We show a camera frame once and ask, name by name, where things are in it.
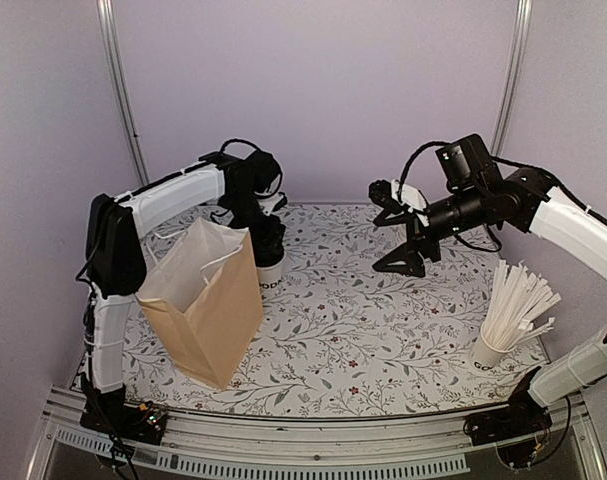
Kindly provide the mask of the black plastic cup lid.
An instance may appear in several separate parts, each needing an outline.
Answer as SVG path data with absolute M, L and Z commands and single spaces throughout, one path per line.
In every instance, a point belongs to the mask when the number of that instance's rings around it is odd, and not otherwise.
M 281 262 L 284 258 L 285 251 L 282 246 L 261 247 L 255 250 L 254 255 L 257 268 L 268 268 Z

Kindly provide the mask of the white paper coffee cup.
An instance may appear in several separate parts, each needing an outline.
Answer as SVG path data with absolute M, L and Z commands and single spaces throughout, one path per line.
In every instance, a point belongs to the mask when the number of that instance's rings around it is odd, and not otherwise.
M 259 287 L 263 301 L 272 300 L 281 293 L 283 285 L 283 265 L 284 260 L 281 260 L 274 265 L 257 268 Z

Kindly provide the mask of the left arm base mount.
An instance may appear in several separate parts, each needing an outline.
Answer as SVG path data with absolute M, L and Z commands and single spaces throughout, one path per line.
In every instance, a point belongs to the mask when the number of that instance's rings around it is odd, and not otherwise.
M 114 438 L 160 445 L 167 425 L 167 409 L 152 401 L 129 405 L 126 388 L 103 393 L 90 389 L 80 425 Z

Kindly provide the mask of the brown paper bag white handles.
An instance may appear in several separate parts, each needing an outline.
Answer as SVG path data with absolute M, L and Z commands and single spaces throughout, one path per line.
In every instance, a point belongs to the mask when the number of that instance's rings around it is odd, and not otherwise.
M 135 297 L 174 365 L 226 389 L 263 321 L 249 230 L 196 219 Z

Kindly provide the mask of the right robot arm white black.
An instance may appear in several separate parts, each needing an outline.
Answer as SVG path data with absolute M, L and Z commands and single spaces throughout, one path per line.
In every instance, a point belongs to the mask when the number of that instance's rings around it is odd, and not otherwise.
M 374 263 L 378 272 L 422 277 L 424 262 L 441 258 L 439 242 L 481 225 L 514 228 L 544 239 L 587 265 L 607 281 L 607 220 L 581 203 L 549 171 L 515 163 L 502 176 L 502 159 L 492 156 L 478 134 L 431 147 L 446 176 L 450 193 L 429 204 L 405 183 L 377 180 L 370 200 L 380 207 L 377 226 L 402 224 L 403 244 Z M 539 409 L 607 376 L 607 324 L 560 359 L 527 375 L 500 415 L 500 427 L 520 436 L 535 424 Z

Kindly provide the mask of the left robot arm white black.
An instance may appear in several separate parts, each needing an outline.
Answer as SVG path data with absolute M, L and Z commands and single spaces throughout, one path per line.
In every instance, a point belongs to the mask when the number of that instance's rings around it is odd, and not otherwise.
M 125 321 L 147 275 L 141 240 L 175 215 L 214 202 L 231 214 L 231 227 L 249 229 L 257 267 L 272 267 L 284 257 L 285 227 L 275 214 L 287 203 L 282 180 L 281 166 L 260 147 L 246 158 L 220 147 L 135 191 L 92 200 L 85 263 L 76 279 L 90 290 L 87 380 L 99 394 L 124 389 Z

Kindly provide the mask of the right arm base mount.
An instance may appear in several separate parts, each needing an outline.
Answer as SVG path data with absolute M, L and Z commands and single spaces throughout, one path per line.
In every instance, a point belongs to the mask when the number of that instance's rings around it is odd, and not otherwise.
M 474 446 L 507 442 L 497 448 L 497 455 L 504 466 L 516 470 L 535 464 L 551 427 L 546 408 L 536 403 L 517 403 L 470 414 L 465 418 L 463 432 Z

